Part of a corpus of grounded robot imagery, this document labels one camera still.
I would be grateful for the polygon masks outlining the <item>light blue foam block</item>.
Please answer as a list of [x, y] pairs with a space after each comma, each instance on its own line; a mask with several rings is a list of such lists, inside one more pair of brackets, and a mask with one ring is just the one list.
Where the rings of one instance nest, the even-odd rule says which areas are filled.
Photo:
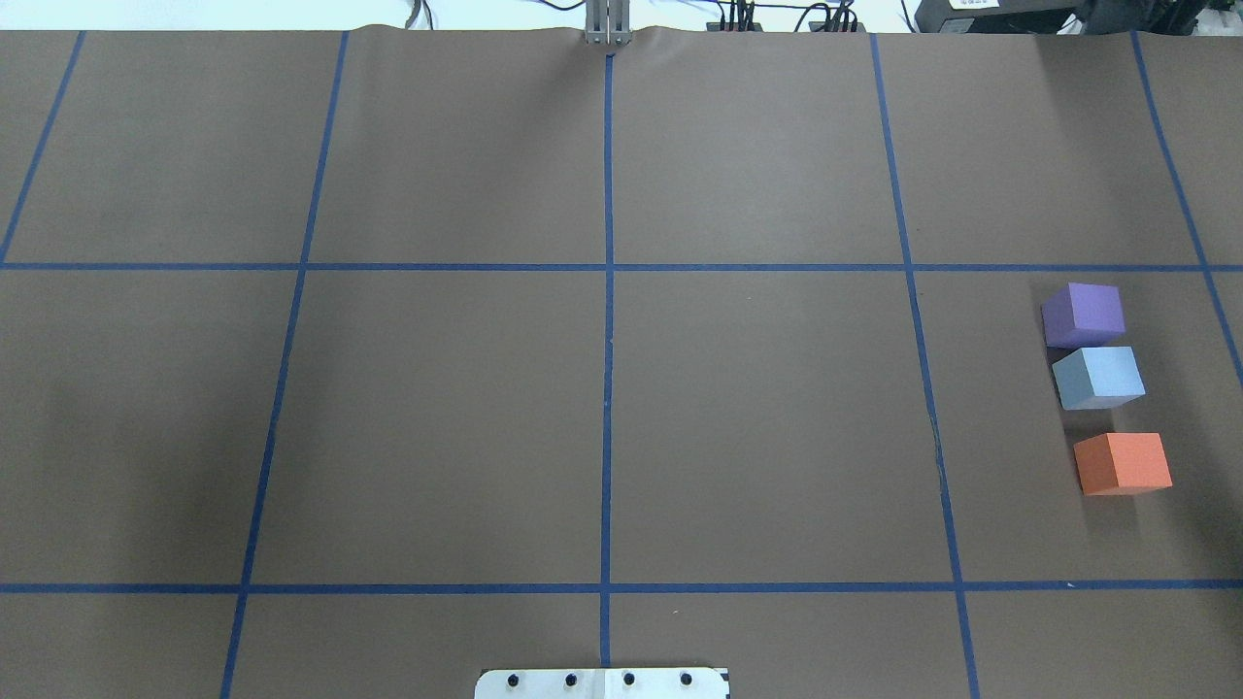
[[1065, 410], [1112, 409], [1147, 394], [1132, 347], [1083, 347], [1052, 364]]

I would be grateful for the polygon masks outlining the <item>purple foam block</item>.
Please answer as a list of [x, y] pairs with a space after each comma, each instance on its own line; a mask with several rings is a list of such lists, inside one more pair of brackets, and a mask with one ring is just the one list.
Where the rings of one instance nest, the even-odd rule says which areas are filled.
[[1112, 284], [1066, 284], [1040, 305], [1047, 347], [1103, 347], [1126, 332], [1122, 294]]

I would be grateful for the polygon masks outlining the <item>orange foam block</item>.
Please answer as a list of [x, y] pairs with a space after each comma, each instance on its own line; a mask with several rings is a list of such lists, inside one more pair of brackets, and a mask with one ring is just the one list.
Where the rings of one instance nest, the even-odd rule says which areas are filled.
[[1071, 448], [1085, 496], [1130, 496], [1172, 488], [1158, 433], [1104, 433]]

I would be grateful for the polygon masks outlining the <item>grey aluminium frame post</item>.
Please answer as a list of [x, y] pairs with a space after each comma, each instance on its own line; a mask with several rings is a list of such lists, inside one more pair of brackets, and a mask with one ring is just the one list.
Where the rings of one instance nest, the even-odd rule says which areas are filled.
[[626, 46], [633, 40], [629, 0], [585, 1], [585, 44]]

